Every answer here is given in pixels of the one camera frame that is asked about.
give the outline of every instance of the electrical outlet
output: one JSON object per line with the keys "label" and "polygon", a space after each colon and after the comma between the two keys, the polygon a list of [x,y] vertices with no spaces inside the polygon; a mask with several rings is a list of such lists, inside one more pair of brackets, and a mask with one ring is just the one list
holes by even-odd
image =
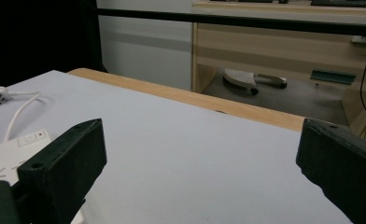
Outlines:
{"label": "electrical outlet", "polygon": [[[10,186],[17,183],[17,168],[50,142],[49,134],[42,129],[0,144],[0,180],[6,180]],[[78,210],[72,224],[82,223],[84,216],[81,210]]]}
{"label": "electrical outlet", "polygon": [[362,36],[362,35],[354,35],[354,36],[352,36],[351,41],[353,43],[366,44],[366,37]]}

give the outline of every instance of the white wall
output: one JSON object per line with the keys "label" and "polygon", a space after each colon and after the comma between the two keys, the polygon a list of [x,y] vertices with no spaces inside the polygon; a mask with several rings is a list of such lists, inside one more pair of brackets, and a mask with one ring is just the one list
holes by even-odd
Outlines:
{"label": "white wall", "polygon": [[[195,0],[98,0],[99,8],[191,12]],[[99,18],[109,73],[191,90],[191,23]]]}

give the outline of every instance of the floor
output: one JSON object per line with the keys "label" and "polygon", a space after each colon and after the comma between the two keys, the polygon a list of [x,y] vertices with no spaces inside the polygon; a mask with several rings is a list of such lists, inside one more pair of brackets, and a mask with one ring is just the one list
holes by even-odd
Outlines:
{"label": "floor", "polygon": [[202,92],[205,95],[257,105],[311,119],[321,119],[348,128],[340,101],[345,87],[316,84],[312,81],[288,79],[288,86],[280,89],[267,80],[257,80],[259,93],[252,95],[246,88],[238,87],[223,78],[220,70]]}

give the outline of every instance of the wooden table edge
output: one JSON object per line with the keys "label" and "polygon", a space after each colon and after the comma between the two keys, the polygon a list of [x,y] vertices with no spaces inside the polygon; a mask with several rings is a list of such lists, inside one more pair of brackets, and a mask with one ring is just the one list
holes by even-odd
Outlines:
{"label": "wooden table edge", "polygon": [[87,68],[78,68],[68,72],[70,75],[84,77],[105,84],[140,91],[143,93],[175,100],[181,103],[196,105],[202,108],[223,112],[243,119],[251,119],[277,127],[301,132],[304,117],[284,113],[272,109],[246,105],[234,101],[203,95],[192,91],[184,91],[159,84],[149,83],[129,77],[122,77],[99,72]]}

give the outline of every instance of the white cable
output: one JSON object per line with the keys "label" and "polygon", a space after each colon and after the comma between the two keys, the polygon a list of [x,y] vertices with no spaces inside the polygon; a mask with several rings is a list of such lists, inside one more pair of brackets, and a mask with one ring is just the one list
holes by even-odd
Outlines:
{"label": "white cable", "polygon": [[41,92],[40,91],[34,91],[34,92],[9,92],[9,95],[28,95],[28,94],[35,94],[35,96],[33,96],[31,99],[29,99],[24,105],[22,105],[17,112],[15,112],[15,115],[13,117],[13,119],[11,120],[10,124],[8,125],[8,129],[7,129],[7,133],[5,136],[5,142],[9,140],[12,128],[15,124],[15,121],[17,120],[17,117],[20,115],[20,113],[22,112],[22,110],[28,106],[32,101],[34,101],[35,99],[37,99],[40,95]]}

